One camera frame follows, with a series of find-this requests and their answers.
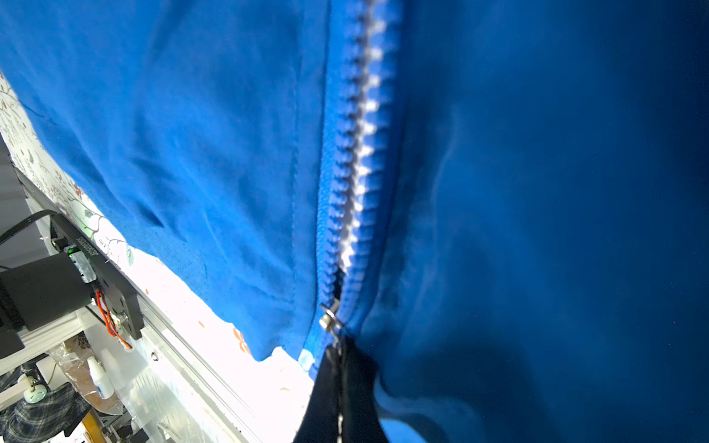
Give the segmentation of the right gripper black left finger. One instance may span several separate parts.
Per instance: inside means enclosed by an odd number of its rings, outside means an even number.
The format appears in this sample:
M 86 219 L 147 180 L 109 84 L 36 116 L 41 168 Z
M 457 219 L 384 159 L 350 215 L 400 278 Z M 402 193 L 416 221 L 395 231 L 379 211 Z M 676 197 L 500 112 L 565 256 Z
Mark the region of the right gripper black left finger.
M 341 356 L 334 346 L 323 354 L 306 413 L 293 443 L 336 443 L 340 438 Z

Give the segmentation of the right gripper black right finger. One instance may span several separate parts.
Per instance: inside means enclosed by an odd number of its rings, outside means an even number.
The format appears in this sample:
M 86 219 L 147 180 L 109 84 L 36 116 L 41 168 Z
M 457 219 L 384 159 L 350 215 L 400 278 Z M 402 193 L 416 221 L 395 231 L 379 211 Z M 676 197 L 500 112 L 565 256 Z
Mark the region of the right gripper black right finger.
M 360 351 L 352 339 L 342 345 L 342 441 L 350 443 L 387 443 L 380 424 L 374 382 L 376 363 Z

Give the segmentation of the blue red white hooded jacket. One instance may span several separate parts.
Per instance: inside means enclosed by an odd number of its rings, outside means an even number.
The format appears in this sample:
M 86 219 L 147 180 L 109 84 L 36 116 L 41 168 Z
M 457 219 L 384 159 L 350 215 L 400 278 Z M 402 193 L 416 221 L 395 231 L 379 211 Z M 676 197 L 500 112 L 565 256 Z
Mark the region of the blue red white hooded jacket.
M 388 442 L 708 439 L 705 1 L 5 1 L 46 151 Z

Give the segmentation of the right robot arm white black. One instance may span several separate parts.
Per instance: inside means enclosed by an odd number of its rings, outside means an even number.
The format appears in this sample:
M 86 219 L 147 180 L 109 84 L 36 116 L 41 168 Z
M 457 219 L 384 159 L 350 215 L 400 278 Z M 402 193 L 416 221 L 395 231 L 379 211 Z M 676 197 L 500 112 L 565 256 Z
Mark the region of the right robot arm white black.
M 84 282 L 70 256 L 58 254 L 1 273 L 1 356 L 24 349 L 20 330 L 38 330 L 96 301 L 125 313 L 131 332 L 142 320 L 138 288 L 107 260 Z M 296 442 L 385 442 L 374 401 L 374 363 L 350 340 L 331 346 L 319 372 Z

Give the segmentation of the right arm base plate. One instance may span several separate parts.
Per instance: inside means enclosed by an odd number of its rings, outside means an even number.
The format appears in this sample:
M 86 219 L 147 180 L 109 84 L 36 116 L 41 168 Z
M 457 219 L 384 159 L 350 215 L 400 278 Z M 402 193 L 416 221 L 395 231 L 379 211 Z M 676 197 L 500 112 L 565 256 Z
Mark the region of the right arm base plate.
M 116 317 L 116 321 L 120 321 L 121 327 L 127 335 L 135 341 L 141 339 L 145 323 L 140 307 L 140 297 L 144 293 L 117 267 L 116 262 L 108 258 L 94 241 L 79 230 L 79 227 L 66 215 L 62 214 L 59 206 L 33 184 L 27 175 L 24 175 L 18 168 L 15 168 L 15 171 L 28 196 L 34 199 L 42 209 L 51 212 L 49 220 L 53 248 L 57 252 L 66 254 L 80 252 L 85 256 L 87 265 L 81 265 L 79 269 L 81 271 L 87 267 L 92 269 L 89 276 L 94 275 L 95 278 L 89 281 L 89 284 L 101 291 L 102 304 L 109 308 L 112 316 Z

